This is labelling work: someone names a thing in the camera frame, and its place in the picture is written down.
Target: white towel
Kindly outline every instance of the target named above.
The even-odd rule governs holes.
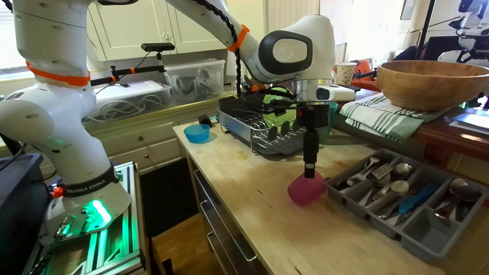
[[[424,121],[441,117],[444,111],[413,111],[392,103],[384,92],[347,102],[340,112],[355,128],[392,138],[410,137]]]

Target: kitchen counter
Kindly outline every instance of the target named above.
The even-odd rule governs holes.
[[[326,193],[306,205],[292,202],[288,184],[303,172],[301,154],[265,158],[219,125],[210,141],[190,143],[185,126],[175,126],[178,138],[271,273],[444,273]],[[332,176],[375,149],[334,131],[318,170]]]

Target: dish rack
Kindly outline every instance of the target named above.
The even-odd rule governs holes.
[[[219,121],[225,132],[233,132],[263,155],[294,154],[303,149],[305,126],[295,120],[271,125],[263,114],[251,109],[239,99],[220,102]]]

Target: small blue bowl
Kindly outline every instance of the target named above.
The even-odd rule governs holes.
[[[194,123],[184,129],[187,138],[193,143],[204,143],[210,138],[210,125]]]

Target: robot camera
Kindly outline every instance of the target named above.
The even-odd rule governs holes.
[[[146,51],[164,51],[164,50],[175,50],[172,42],[143,42],[141,48]]]

